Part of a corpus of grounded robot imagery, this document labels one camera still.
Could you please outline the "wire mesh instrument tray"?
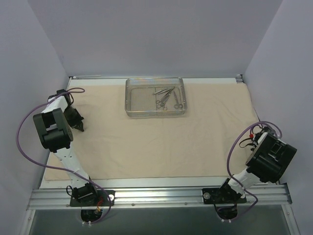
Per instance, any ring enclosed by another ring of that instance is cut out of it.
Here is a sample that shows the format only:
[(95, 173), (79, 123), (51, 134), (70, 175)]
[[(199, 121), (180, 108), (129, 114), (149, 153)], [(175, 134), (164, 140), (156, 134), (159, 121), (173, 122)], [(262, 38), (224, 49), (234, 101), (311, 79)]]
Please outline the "wire mesh instrument tray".
[[(182, 109), (175, 109), (173, 92), (166, 106), (167, 111), (156, 109), (156, 100), (164, 94), (152, 95), (156, 91), (174, 87)], [(125, 111), (132, 118), (182, 116), (187, 110), (184, 82), (181, 78), (130, 78), (125, 84)]]

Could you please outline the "beige surgical wrap cloth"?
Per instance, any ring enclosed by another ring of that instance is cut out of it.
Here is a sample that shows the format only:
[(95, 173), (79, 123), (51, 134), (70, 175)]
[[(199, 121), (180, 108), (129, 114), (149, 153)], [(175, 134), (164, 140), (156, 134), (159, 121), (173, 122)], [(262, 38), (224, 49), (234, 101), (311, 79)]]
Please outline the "beige surgical wrap cloth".
[(226, 176), (228, 152), (258, 118), (243, 84), (187, 84), (180, 117), (131, 118), (123, 85), (86, 86), (74, 95), (84, 132), (74, 151), (96, 179)]

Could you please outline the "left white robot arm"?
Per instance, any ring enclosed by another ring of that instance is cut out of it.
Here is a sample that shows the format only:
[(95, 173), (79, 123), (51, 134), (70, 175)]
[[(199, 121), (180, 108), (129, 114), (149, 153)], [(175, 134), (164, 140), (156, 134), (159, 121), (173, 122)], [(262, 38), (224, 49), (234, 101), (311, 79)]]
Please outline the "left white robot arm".
[(99, 198), (90, 176), (83, 170), (73, 148), (72, 129), (84, 132), (84, 118), (73, 107), (73, 96), (64, 89), (48, 97), (48, 104), (41, 113), (33, 116), (40, 142), (53, 153), (67, 170), (73, 199), (94, 205)]

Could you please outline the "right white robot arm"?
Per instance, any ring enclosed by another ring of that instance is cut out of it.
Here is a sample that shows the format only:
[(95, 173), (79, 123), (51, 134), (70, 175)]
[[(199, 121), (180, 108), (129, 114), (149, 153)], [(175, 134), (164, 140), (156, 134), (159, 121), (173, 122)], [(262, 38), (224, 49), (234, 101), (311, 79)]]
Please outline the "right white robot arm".
[(241, 173), (230, 173), (231, 153), (228, 154), (226, 168), (229, 178), (217, 190), (217, 196), (223, 202), (238, 200), (255, 184), (279, 181), (297, 152), (295, 147), (281, 141), (268, 126), (262, 127), (256, 134), (252, 133), (248, 140), (252, 153)]

